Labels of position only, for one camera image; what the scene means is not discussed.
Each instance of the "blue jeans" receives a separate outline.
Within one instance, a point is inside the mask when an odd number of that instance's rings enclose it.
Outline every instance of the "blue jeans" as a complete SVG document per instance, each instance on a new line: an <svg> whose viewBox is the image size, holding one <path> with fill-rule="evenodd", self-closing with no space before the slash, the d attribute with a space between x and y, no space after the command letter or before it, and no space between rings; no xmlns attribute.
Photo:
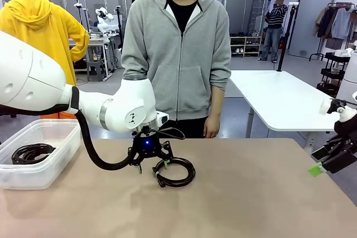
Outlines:
<svg viewBox="0 0 357 238"><path fill-rule="evenodd" d="M270 48L272 48L271 61L278 60L278 49L280 44L281 28L268 28L264 42L262 59L268 59Z"/></svg>

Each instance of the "hand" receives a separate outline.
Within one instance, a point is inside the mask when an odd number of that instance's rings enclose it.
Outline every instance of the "hand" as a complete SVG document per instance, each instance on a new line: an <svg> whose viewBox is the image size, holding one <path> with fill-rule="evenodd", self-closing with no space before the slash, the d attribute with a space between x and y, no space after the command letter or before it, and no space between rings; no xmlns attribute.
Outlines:
<svg viewBox="0 0 357 238"><path fill-rule="evenodd" d="M217 136L221 120L219 115L209 115L205 122L205 128L203 130L203 136L206 139L213 139Z"/></svg>

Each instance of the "man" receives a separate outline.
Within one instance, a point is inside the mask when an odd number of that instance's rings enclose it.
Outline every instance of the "man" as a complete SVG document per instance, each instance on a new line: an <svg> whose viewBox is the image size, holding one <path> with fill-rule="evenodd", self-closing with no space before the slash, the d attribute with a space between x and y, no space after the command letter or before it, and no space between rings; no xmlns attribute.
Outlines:
<svg viewBox="0 0 357 238"><path fill-rule="evenodd" d="M230 76L229 20L216 0L136 0L122 64L127 79L148 77L156 109L187 138L214 138Z"/></svg>
<svg viewBox="0 0 357 238"><path fill-rule="evenodd" d="M66 83L76 85L72 61L80 60L89 35L67 11L48 0L11 0L0 11L0 31L6 32L54 59L66 75ZM76 46L69 50L69 37ZM75 118L58 113L41 118Z"/></svg>
<svg viewBox="0 0 357 238"><path fill-rule="evenodd" d="M278 49L282 31L282 24L288 7L284 5L284 0L276 0L276 6L267 14L268 28L263 46L262 57L258 61L267 61L270 48L272 48L271 61L278 60Z"/></svg>

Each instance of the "gray hoodie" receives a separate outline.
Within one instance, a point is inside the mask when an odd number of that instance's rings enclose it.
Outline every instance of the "gray hoodie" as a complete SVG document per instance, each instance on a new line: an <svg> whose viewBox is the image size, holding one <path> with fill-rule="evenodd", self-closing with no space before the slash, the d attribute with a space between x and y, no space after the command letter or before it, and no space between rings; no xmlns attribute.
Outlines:
<svg viewBox="0 0 357 238"><path fill-rule="evenodd" d="M199 0L181 34L166 0L136 0L129 11L124 77L147 76L156 110L170 120L209 114L211 86L225 90L231 59L229 19L216 0Z"/></svg>

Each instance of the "yellow hood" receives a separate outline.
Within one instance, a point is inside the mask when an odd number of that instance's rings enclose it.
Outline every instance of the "yellow hood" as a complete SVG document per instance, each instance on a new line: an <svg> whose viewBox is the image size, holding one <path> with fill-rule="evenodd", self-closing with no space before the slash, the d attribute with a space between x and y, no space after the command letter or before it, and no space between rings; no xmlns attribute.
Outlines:
<svg viewBox="0 0 357 238"><path fill-rule="evenodd" d="M51 13L48 0L11 0L5 4L12 16L32 29L41 28Z"/></svg>

